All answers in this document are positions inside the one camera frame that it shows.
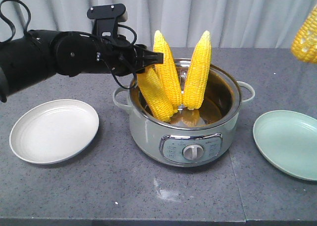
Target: plate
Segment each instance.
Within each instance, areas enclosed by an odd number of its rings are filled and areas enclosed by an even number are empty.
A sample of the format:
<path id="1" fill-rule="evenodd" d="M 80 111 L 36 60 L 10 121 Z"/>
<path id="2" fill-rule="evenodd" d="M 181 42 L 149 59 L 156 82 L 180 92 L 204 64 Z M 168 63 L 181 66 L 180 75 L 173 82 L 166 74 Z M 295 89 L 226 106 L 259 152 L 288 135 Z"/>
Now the plate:
<path id="1" fill-rule="evenodd" d="M 254 123 L 259 151 L 276 168 L 304 180 L 317 180 L 317 120 L 293 111 L 271 111 Z"/>
<path id="2" fill-rule="evenodd" d="M 78 100 L 55 100 L 25 113 L 13 126 L 10 147 L 16 156 L 34 164 L 67 160 L 95 137 L 97 112 Z"/>

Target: electric cooking pot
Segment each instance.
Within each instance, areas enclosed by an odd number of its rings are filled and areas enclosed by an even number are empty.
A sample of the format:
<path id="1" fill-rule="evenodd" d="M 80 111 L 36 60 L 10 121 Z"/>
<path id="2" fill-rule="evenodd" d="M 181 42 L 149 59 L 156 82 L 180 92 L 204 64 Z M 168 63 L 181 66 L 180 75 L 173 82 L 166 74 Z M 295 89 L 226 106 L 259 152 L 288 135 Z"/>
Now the electric cooking pot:
<path id="1" fill-rule="evenodd" d="M 191 60 L 175 59 L 183 90 Z M 252 96 L 242 99 L 241 87 Z M 127 91 L 127 104 L 116 96 Z M 129 114 L 131 135 L 140 149 L 151 158 L 176 167 L 195 167 L 210 163 L 225 153 L 234 139 L 239 110 L 255 97 L 252 86 L 235 81 L 228 73 L 211 64 L 204 101 L 198 110 L 179 107 L 170 123 L 154 118 L 139 87 L 122 87 L 112 95 L 114 104 Z"/>

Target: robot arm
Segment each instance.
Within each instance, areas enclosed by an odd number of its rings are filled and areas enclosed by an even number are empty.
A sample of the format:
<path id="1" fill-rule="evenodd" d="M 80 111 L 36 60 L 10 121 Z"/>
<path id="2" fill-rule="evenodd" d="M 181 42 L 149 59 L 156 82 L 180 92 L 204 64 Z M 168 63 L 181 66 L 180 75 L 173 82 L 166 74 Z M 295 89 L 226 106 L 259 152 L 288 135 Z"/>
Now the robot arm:
<path id="1" fill-rule="evenodd" d="M 126 21 L 123 4 L 91 7 L 87 17 L 95 20 L 91 34 L 77 31 L 59 32 L 49 30 L 27 31 L 31 14 L 24 6 L 29 18 L 24 37 L 11 40 L 15 27 L 0 10 L 2 18 L 11 28 L 12 36 L 0 43 L 0 100 L 22 89 L 43 81 L 56 73 L 76 76 L 80 73 L 110 73 L 121 85 L 116 76 L 143 72 L 145 67 L 163 62 L 163 54 L 154 53 L 144 45 L 136 45 L 136 33 L 118 22 Z M 129 42 L 118 34 L 118 27 L 129 29 L 134 34 Z"/>

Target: curtain fold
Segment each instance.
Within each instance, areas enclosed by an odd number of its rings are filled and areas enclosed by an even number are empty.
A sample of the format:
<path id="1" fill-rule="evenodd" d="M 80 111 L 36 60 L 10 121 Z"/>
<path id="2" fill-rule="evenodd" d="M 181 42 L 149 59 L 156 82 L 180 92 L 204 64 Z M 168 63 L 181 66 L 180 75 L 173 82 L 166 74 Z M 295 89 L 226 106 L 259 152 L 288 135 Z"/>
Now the curtain fold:
<path id="1" fill-rule="evenodd" d="M 29 29 L 91 32 L 86 16 L 91 6 L 125 4 L 125 25 L 138 35 L 137 43 L 153 45 L 161 30 L 172 47 L 194 47 L 205 30 L 212 46 L 222 48 L 289 48 L 317 0 L 22 0 L 32 13 Z M 27 14 L 23 7 L 7 2 L 1 8 L 16 26 L 16 38 Z M 130 31 L 119 32 L 133 39 Z M 0 40 L 10 37 L 0 20 Z"/>

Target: gray countertop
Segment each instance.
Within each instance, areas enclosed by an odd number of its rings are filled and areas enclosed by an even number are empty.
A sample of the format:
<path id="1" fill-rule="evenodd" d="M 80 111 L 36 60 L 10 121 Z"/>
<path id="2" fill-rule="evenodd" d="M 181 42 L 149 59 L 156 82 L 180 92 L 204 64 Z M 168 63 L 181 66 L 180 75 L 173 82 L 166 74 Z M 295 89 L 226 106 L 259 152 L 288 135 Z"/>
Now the gray countertop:
<path id="1" fill-rule="evenodd" d="M 190 58 L 192 51 L 173 48 L 175 58 Z M 128 114 L 112 102 L 117 84 L 110 75 L 55 75 L 8 97 L 0 104 L 0 225 L 317 225 L 317 184 L 276 169 L 252 136 L 255 120 L 267 111 L 317 118 L 317 66 L 297 61 L 288 49 L 214 49 L 212 63 L 257 95 L 240 111 L 229 151 L 196 168 L 163 165 L 138 148 Z M 96 137 L 63 163 L 20 160 L 9 146 L 13 125 L 56 99 L 95 108 Z"/>

